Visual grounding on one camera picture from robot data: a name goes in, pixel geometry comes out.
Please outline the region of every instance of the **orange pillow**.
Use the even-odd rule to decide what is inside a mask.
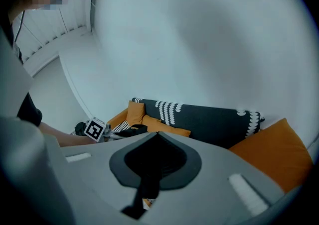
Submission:
[[[289,192],[301,185],[313,167],[303,142],[282,119],[229,149]]]
[[[148,115],[143,117],[142,124],[148,127],[148,132],[169,132],[177,135],[183,135],[189,137],[190,131],[182,128],[174,128],[161,123],[161,120],[149,117]]]
[[[144,103],[135,103],[133,101],[129,101],[126,121],[130,126],[133,126],[134,124],[142,124],[142,120],[145,115],[144,106]]]

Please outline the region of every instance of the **black pillow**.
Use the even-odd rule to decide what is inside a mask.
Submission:
[[[230,148],[257,133],[264,119],[259,112],[211,108],[133,98],[145,104],[145,114],[172,127],[191,131],[190,138]]]

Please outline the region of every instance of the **person's arm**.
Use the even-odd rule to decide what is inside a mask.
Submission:
[[[96,143],[96,141],[92,140],[88,136],[68,135],[50,127],[43,122],[41,122],[39,125],[39,129],[43,134],[55,136],[61,147]]]

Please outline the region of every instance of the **black shirt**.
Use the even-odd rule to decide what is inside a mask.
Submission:
[[[12,26],[10,25],[10,21],[9,21],[7,14],[3,15],[1,13],[0,20],[1,20],[1,26],[3,28],[3,31],[4,31],[7,39],[9,40],[11,46],[13,46],[14,35],[13,35]],[[19,55],[19,59],[22,62],[21,52]],[[35,107],[29,93],[24,98],[17,116],[21,120],[29,121],[30,123],[32,123],[36,126],[40,125],[41,120],[42,120],[42,113],[39,109],[37,109]]]

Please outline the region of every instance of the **striped fabric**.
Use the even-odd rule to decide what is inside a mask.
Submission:
[[[112,131],[113,132],[121,132],[124,129],[128,129],[130,128],[130,125],[128,124],[128,122],[125,120],[124,122],[122,122],[120,125],[117,125]]]

